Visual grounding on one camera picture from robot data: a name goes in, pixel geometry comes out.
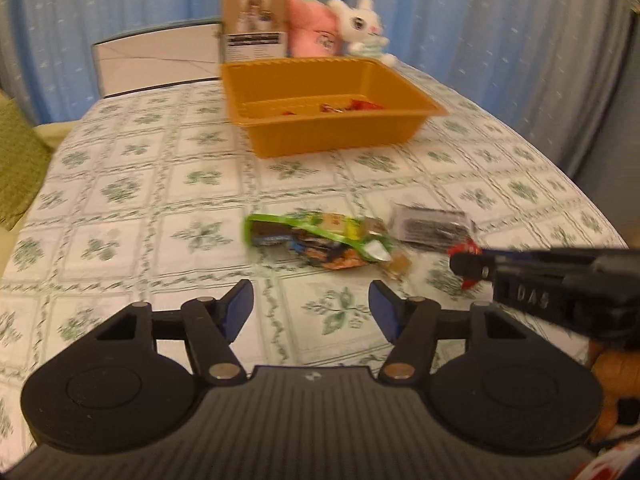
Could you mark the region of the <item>person's right hand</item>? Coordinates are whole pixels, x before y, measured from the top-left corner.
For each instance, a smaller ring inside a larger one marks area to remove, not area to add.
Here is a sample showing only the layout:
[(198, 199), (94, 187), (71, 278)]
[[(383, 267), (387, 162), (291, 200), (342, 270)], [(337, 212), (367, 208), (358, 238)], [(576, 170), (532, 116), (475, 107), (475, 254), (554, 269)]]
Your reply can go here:
[(591, 443), (599, 443), (618, 424), (618, 402), (639, 399), (640, 356), (590, 340), (587, 364), (603, 390), (603, 408), (590, 436)]

